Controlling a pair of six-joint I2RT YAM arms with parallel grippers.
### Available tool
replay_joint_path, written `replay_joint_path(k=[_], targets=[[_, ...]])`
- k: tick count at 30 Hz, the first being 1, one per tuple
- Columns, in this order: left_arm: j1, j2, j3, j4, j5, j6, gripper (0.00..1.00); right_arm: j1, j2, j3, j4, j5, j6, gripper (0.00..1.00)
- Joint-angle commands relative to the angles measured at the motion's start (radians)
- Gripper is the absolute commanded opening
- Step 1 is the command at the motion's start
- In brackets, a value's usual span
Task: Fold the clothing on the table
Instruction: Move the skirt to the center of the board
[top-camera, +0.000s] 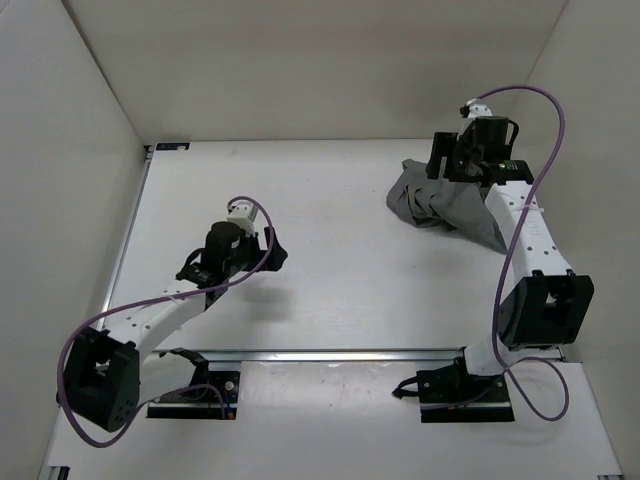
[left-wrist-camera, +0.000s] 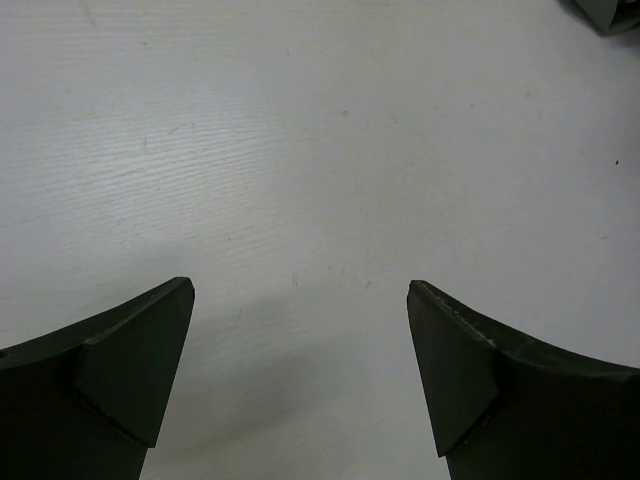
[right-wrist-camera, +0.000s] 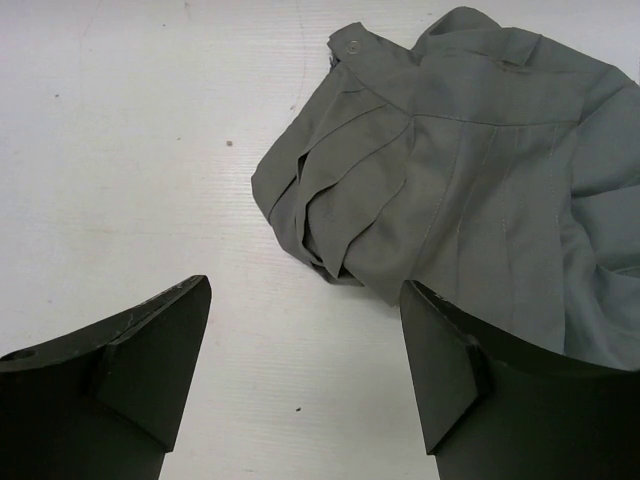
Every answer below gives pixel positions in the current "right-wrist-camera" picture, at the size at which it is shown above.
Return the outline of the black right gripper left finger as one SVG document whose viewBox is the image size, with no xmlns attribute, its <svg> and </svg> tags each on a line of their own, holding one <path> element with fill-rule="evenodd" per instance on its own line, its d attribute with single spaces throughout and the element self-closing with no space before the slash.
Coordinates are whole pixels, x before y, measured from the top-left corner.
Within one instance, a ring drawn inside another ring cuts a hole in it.
<svg viewBox="0 0 640 480">
<path fill-rule="evenodd" d="M 4 479 L 156 479 L 177 441 L 212 292 L 191 276 L 1 358 Z"/>
</svg>

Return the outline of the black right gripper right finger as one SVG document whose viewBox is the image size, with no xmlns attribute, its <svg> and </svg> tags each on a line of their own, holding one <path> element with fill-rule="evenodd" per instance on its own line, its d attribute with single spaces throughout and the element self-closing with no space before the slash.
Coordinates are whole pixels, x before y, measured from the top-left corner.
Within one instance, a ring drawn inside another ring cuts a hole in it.
<svg viewBox="0 0 640 480">
<path fill-rule="evenodd" d="M 425 449 L 441 478 L 638 477 L 637 372 L 535 346 L 414 281 L 400 311 Z"/>
</svg>

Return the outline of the grey pleated skirt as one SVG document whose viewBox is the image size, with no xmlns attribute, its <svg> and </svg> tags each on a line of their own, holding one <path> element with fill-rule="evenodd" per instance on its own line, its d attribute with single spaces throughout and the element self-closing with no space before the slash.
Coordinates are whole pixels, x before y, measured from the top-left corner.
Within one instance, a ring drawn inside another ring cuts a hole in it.
<svg viewBox="0 0 640 480">
<path fill-rule="evenodd" d="M 456 8 L 404 48 L 350 24 L 252 176 L 280 246 L 397 304 L 417 281 L 547 350 L 639 366 L 639 87 Z"/>
</svg>

